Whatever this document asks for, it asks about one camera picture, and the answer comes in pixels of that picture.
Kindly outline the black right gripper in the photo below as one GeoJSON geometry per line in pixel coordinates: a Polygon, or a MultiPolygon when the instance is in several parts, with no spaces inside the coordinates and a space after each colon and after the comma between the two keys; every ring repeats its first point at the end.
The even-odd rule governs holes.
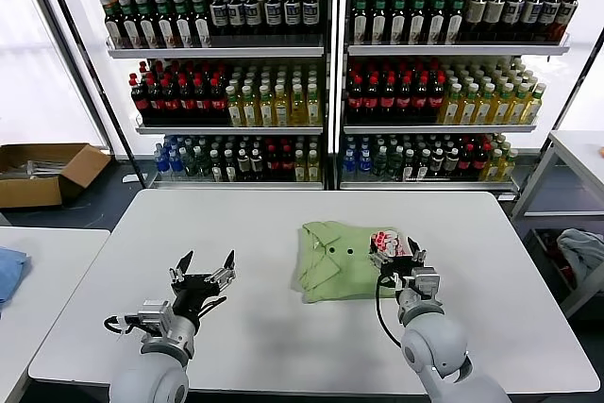
{"type": "Polygon", "coordinates": [[[375,240],[371,240],[369,259],[377,268],[379,268],[378,282],[380,286],[394,288],[398,280],[411,276],[411,271],[418,266],[418,262],[425,261],[427,251],[411,237],[407,237],[407,241],[412,257],[399,256],[388,258],[388,256],[378,248],[375,240]]]}

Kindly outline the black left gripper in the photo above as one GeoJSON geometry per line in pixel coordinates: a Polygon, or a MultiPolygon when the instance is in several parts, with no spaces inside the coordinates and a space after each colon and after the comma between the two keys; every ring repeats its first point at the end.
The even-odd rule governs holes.
{"type": "Polygon", "coordinates": [[[213,274],[186,275],[192,258],[191,250],[169,269],[169,275],[176,296],[174,314],[199,324],[202,316],[223,302],[220,287],[227,287],[236,277],[235,250],[230,251],[224,265],[213,274]]]}

